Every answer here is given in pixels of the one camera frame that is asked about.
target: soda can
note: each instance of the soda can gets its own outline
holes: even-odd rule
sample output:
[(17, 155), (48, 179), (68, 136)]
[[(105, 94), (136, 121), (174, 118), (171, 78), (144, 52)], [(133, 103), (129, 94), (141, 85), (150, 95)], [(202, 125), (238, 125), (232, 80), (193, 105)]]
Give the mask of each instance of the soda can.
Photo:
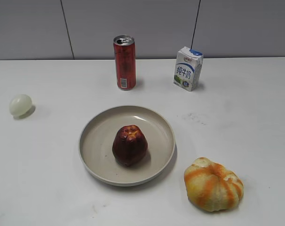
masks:
[(132, 89), (136, 85), (135, 42), (128, 35), (120, 35), (113, 40), (118, 87)]

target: peeled egg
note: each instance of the peeled egg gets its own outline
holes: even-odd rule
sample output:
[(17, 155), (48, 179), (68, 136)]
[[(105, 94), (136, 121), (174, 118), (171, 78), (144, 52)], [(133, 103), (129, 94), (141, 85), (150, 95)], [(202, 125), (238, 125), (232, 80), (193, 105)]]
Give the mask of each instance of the peeled egg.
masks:
[(11, 115), (18, 117), (27, 113), (32, 107), (32, 99), (26, 94), (19, 94), (11, 100), (9, 110)]

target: white milk carton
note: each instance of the white milk carton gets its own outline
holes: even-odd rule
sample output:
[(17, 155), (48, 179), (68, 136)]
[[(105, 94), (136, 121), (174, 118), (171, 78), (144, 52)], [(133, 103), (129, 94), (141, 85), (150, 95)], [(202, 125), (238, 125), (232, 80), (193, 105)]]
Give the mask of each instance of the white milk carton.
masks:
[(177, 53), (174, 83), (187, 91), (193, 91), (199, 81), (203, 63), (203, 54), (183, 47)]

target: can tab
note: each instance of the can tab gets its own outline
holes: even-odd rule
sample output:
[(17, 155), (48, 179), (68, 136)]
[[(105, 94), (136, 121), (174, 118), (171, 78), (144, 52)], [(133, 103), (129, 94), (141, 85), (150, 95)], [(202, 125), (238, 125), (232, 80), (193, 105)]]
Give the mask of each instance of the can tab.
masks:
[(131, 39), (118, 39), (117, 40), (117, 43), (119, 44), (119, 45), (122, 45), (122, 44), (124, 44), (124, 43), (128, 43), (128, 42), (130, 42), (131, 41)]

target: white plate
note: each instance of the white plate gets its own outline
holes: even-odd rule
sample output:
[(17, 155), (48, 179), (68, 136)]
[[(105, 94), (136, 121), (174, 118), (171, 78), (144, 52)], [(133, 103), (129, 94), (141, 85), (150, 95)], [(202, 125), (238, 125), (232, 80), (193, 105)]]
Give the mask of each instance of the white plate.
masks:
[[(136, 165), (119, 165), (112, 153), (117, 131), (137, 125), (148, 142), (148, 154)], [(79, 154), (85, 168), (97, 179), (115, 186), (135, 186), (155, 178), (170, 162), (175, 137), (169, 123), (158, 113), (139, 106), (111, 108), (94, 117), (79, 140)]]

